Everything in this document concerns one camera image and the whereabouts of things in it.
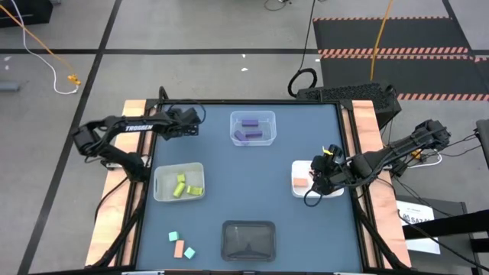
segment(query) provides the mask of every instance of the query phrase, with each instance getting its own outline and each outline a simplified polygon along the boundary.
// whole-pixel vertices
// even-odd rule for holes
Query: cyan cube
[[[170,241],[177,241],[178,240],[178,232],[173,231],[173,232],[168,233],[168,239]]]
[[[185,250],[185,253],[183,253],[183,254],[185,255],[185,257],[187,257],[187,258],[189,258],[189,259],[192,259],[193,255],[195,255],[195,254],[196,254],[196,252],[195,252],[195,251],[194,251],[192,248],[188,247],[188,248]]]

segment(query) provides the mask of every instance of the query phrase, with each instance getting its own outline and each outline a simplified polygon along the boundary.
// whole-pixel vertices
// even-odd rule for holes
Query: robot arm
[[[369,184],[384,166],[417,149],[443,150],[449,145],[449,138],[450,133],[439,121],[428,120],[416,126],[408,137],[394,141],[382,150],[357,154],[343,163],[338,162],[342,150],[332,145],[329,150],[324,150],[322,156],[313,159],[311,169],[314,184],[311,190],[328,195],[343,187]]]
[[[143,181],[149,177],[141,156],[126,153],[112,145],[110,141],[120,133],[154,131],[165,140],[199,134],[200,120],[194,108],[182,111],[170,108],[152,116],[115,117],[108,116],[100,121],[91,121],[71,133],[79,153],[86,157],[103,157],[109,162],[120,164],[131,181]],[[96,129],[104,131],[100,137]]]

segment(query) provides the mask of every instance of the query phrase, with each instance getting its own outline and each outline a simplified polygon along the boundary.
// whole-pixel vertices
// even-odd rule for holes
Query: yellow-green block
[[[173,191],[173,196],[175,198],[180,198],[184,190],[185,190],[185,183],[178,183],[176,185],[175,191]]]
[[[186,188],[186,193],[194,196],[201,196],[204,193],[202,187],[188,186]]]
[[[178,174],[178,175],[176,175],[176,181],[178,183],[185,183],[185,174]]]

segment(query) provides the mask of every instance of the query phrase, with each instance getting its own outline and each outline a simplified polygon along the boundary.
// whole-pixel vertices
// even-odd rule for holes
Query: gray floor
[[[483,11],[487,1],[451,0],[474,49],[489,49]],[[91,48],[100,43],[114,0],[63,0],[49,24],[30,29],[52,48]],[[327,0],[316,3],[315,16],[382,16],[388,0]],[[296,0],[282,11],[263,9],[262,0],[124,0],[108,48],[301,48],[311,1]],[[396,0],[391,16],[446,16],[441,0]],[[309,47],[316,45],[309,37]],[[39,48],[33,41],[30,47]],[[0,29],[0,48],[21,48],[17,27]],[[79,94],[57,95],[52,74],[36,57],[0,55],[0,80],[23,83],[16,94],[0,94],[0,267],[17,272],[41,204],[78,105]],[[86,80],[94,56],[64,56]],[[287,83],[300,55],[104,56],[82,122],[121,112],[126,99],[146,99],[165,86],[171,98],[288,99]],[[305,67],[320,70],[317,56]],[[58,70],[59,87],[68,90],[66,70]],[[309,79],[300,79],[297,87]],[[402,102],[392,139],[408,134],[427,118],[449,127],[453,141],[471,133],[474,122],[487,118],[487,102]],[[460,144],[450,152],[463,151]],[[487,167],[480,151],[445,158],[437,167],[409,170],[403,181],[422,196],[464,201],[468,211],[489,208]],[[73,148],[31,272],[81,268],[89,246],[93,212],[100,199],[105,171],[88,165]]]

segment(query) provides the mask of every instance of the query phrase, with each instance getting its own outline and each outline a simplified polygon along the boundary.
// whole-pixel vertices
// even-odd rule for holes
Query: orange block
[[[185,241],[183,241],[183,240],[176,241],[174,257],[183,257],[183,245],[184,244],[185,244]]]
[[[294,187],[307,187],[307,179],[293,178]]]

